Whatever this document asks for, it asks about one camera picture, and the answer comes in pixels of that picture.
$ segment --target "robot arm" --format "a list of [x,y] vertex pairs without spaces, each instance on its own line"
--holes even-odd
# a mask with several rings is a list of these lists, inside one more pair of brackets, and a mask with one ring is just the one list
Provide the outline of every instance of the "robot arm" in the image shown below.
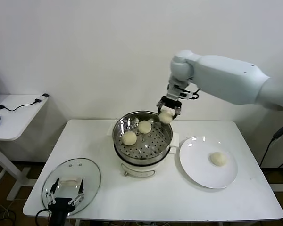
[[180,114],[178,99],[198,98],[198,94],[185,90],[190,82],[235,105],[283,107],[283,81],[269,78],[254,64],[183,50],[173,57],[170,67],[167,95],[159,101],[158,112],[162,106],[175,109],[173,118]]

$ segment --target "steamed bun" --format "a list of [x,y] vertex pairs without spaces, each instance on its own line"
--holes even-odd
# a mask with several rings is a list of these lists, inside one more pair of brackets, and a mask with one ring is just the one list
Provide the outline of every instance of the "steamed bun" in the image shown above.
[[132,131],[125,132],[122,135],[122,142],[126,146],[132,146],[136,143],[137,137],[136,134]]
[[148,121],[141,121],[138,124],[138,131],[140,131],[143,134],[150,133],[151,129],[152,129],[152,125]]

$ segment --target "perforated steamer tray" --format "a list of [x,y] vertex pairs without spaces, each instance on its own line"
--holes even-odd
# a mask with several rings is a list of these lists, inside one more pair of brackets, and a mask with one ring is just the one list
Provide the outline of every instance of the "perforated steamer tray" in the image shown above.
[[[148,134],[138,131],[139,122],[146,120],[152,125]],[[132,146],[122,143],[122,135],[132,131],[137,135],[137,141]],[[125,162],[145,166],[162,160],[169,151],[173,131],[169,124],[159,121],[158,114],[147,111],[138,111],[125,115],[113,128],[114,147],[118,156]]]
[[[115,141],[116,148],[127,156],[136,159],[149,159],[162,154],[168,148],[171,140],[167,132],[161,127],[160,123],[149,121],[152,125],[152,130],[148,134],[142,134],[138,131],[138,124],[133,123],[130,127],[120,131]],[[136,143],[132,146],[126,146],[122,143],[122,135],[132,131],[136,134]]]

